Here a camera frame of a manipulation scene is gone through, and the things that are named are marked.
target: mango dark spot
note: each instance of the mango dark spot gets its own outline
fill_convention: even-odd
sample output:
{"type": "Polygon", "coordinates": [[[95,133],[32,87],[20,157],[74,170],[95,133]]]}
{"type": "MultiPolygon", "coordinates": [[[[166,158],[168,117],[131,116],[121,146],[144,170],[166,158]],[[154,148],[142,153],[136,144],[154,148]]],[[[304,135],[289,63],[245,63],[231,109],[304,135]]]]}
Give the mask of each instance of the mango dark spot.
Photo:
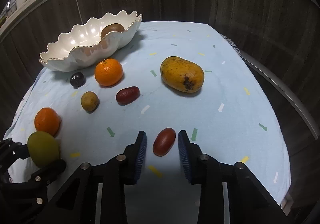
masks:
{"type": "Polygon", "coordinates": [[[192,89],[193,89],[193,86],[194,86],[195,84],[194,84],[192,81],[189,81],[189,77],[187,77],[186,75],[184,75],[183,85],[185,86],[186,91],[187,91],[187,90],[192,90],[192,89]]]}

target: kiwi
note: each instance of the kiwi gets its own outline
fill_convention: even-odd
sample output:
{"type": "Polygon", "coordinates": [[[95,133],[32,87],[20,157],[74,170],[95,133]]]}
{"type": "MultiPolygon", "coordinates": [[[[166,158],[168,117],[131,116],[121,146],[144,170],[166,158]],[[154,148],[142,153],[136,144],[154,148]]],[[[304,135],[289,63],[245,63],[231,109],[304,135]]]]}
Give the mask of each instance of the kiwi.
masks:
{"type": "Polygon", "coordinates": [[[28,138],[27,147],[31,159],[39,168],[60,158],[58,142],[44,131],[32,133],[28,138]]]}
{"type": "Polygon", "coordinates": [[[101,38],[103,38],[106,34],[108,34],[111,31],[123,32],[124,27],[119,23],[113,23],[109,26],[106,26],[101,31],[101,38]]]}

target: small round fruit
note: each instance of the small round fruit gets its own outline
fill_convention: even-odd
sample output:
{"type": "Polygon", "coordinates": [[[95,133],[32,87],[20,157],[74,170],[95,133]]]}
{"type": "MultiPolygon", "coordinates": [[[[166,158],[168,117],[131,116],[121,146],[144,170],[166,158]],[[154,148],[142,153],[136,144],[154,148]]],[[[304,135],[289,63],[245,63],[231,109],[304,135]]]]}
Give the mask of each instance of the small round fruit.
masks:
{"type": "Polygon", "coordinates": [[[51,108],[42,108],[35,117],[37,131],[44,131],[54,136],[60,126],[58,114],[51,108]]]}
{"type": "Polygon", "coordinates": [[[75,72],[70,77],[70,84],[75,88],[79,88],[80,86],[84,85],[84,82],[85,78],[82,72],[75,72]]]}
{"type": "Polygon", "coordinates": [[[60,158],[58,142],[44,131],[32,133],[28,138],[27,147],[31,159],[39,168],[60,158]]]}
{"type": "Polygon", "coordinates": [[[112,31],[123,32],[124,27],[119,23],[113,23],[103,28],[103,30],[101,31],[100,37],[103,38],[106,34],[112,31]]]}
{"type": "Polygon", "coordinates": [[[98,102],[98,96],[94,92],[86,92],[81,97],[81,106],[85,111],[93,111],[98,102]]]}
{"type": "Polygon", "coordinates": [[[98,84],[111,86],[116,84],[123,76],[122,65],[113,58],[105,59],[98,63],[94,71],[94,77],[98,84]]]}

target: green lemon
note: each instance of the green lemon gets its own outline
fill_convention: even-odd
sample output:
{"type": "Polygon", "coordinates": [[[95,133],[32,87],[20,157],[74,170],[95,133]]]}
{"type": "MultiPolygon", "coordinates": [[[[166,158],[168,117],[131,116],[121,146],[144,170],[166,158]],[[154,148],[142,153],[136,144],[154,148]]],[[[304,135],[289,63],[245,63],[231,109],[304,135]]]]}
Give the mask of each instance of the green lemon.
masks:
{"type": "Polygon", "coordinates": [[[27,147],[31,159],[39,168],[60,158],[58,142],[44,131],[32,133],[28,138],[27,147]]]}

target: mandarin orange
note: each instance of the mandarin orange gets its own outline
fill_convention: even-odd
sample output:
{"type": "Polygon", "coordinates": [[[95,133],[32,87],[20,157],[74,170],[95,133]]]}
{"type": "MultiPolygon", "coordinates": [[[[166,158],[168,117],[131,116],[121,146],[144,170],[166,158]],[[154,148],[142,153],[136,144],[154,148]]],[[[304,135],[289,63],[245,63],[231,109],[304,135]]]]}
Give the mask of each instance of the mandarin orange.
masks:
{"type": "Polygon", "coordinates": [[[37,131],[44,131],[50,135],[56,134],[60,126],[60,117],[52,108],[42,108],[35,117],[37,131]]]}
{"type": "Polygon", "coordinates": [[[111,86],[116,84],[123,76],[121,64],[113,58],[105,59],[98,63],[94,71],[94,77],[98,84],[111,86]]]}

